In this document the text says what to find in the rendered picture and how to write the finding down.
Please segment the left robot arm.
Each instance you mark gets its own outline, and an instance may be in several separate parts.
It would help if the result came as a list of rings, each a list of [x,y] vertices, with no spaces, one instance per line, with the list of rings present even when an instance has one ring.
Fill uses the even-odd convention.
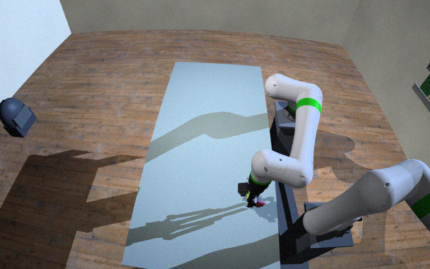
[[[365,173],[341,195],[307,210],[303,226],[312,235],[348,234],[362,216],[387,211],[404,200],[430,232],[430,168],[420,160]]]

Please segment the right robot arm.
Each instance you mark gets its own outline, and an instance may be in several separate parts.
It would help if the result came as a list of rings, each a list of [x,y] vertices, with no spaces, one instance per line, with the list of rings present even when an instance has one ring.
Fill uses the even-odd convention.
[[[268,149],[258,151],[251,161],[249,184],[238,183],[240,196],[249,194],[249,185],[256,191],[263,191],[272,181],[303,188],[313,176],[314,144],[323,98],[321,90],[314,84],[280,74],[266,80],[265,90],[273,99],[289,101],[284,116],[296,122],[292,149],[289,157]]]

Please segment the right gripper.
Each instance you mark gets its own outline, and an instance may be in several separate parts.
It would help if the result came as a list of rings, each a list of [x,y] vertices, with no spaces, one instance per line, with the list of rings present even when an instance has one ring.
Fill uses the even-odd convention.
[[[264,190],[263,191],[256,191],[256,190],[252,189],[250,186],[249,186],[249,190],[251,192],[250,192],[249,197],[247,199],[247,202],[248,202],[247,207],[253,207],[256,205],[256,203],[259,203],[257,198],[259,197],[259,194],[264,192]]]

